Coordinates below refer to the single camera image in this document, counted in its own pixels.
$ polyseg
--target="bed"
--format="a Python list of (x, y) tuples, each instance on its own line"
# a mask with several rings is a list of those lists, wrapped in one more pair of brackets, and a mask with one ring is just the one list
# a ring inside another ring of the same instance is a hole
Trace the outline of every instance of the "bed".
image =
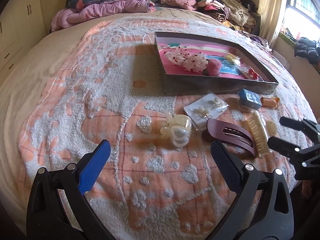
[[(64, 168), (109, 140), (111, 156), (93, 189), (85, 194), (117, 239), (204, 239), (235, 194), (210, 156), (210, 144), (193, 132), (175, 148), (160, 140), (165, 111), (183, 113), (199, 96), (166, 96), (154, 46), (155, 31), (185, 32), (237, 42), (279, 81), (278, 109), (260, 111), (277, 124), (278, 136), (302, 148), (310, 141), (280, 126), (281, 116), (315, 120), (292, 76), (261, 46), (201, 14), (162, 8), (117, 14), (51, 33), (22, 58), (0, 88), (1, 201), (13, 220), (25, 225), (26, 206), (39, 167)], [(242, 125), (247, 115), (235, 95), (220, 95), (229, 109), (219, 120)], [(250, 159), (258, 170), (283, 170), (289, 190), (297, 181), (288, 160), (273, 152)], [(63, 192), (67, 215), (77, 222)], [(259, 196), (243, 224), (248, 226)]]

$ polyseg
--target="screw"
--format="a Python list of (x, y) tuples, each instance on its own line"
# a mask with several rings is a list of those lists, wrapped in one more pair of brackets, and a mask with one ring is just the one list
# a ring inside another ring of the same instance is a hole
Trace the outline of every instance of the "screw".
[(38, 170), (38, 173), (39, 174), (42, 174), (42, 173), (44, 173), (45, 172), (45, 168), (44, 167), (42, 167), (42, 168), (40, 168), (39, 170)]
[(276, 174), (278, 174), (278, 175), (282, 175), (282, 171), (281, 171), (281, 169), (276, 169)]
[(248, 171), (253, 171), (254, 167), (251, 165), (251, 164), (247, 164), (245, 166), (245, 168), (248, 170)]
[(76, 167), (76, 164), (75, 164), (75, 163), (69, 163), (69, 164), (67, 165), (67, 169), (68, 169), (69, 171), (74, 170), (75, 167)]

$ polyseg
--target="open box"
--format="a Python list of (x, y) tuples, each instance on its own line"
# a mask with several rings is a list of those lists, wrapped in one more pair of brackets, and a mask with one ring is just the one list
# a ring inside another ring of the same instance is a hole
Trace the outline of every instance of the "open box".
[[(187, 33), (156, 32), (155, 42), (162, 64), (164, 90), (168, 94), (236, 94), (245, 88), (257, 94), (272, 94), (278, 85), (276, 78), (245, 48), (231, 41)], [(206, 59), (221, 61), (218, 77), (185, 70), (168, 59), (172, 51), (183, 50), (190, 55), (204, 55)], [(231, 53), (240, 57), (240, 66), (253, 69), (259, 80), (250, 80), (239, 68), (224, 57)]]

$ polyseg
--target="box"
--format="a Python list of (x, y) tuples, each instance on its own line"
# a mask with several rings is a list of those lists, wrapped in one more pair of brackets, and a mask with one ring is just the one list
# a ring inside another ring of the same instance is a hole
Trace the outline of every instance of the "box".
[[(160, 71), (165, 92), (168, 95), (191, 94), (237, 94), (245, 88), (257, 94), (272, 94), (278, 85), (276, 78), (245, 48), (231, 41), (187, 34), (156, 32), (155, 43), (158, 50)], [(189, 54), (204, 55), (206, 59), (215, 58), (222, 62), (220, 76), (206, 76), (203, 73), (187, 71), (168, 60), (173, 50), (183, 50)], [(240, 57), (241, 66), (232, 65), (225, 56), (232, 53)], [(253, 69), (259, 80), (244, 76), (242, 67)]]
[(247, 89), (241, 89), (238, 94), (240, 109), (251, 112), (252, 110), (259, 110), (262, 107), (258, 94)]

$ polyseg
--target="blue box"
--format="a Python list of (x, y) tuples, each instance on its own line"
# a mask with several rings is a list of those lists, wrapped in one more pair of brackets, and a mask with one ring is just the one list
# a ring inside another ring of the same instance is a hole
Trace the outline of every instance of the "blue box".
[(241, 106), (246, 106), (258, 110), (262, 106), (260, 96), (256, 93), (253, 93), (247, 89), (241, 89), (238, 95), (240, 97), (240, 108)]

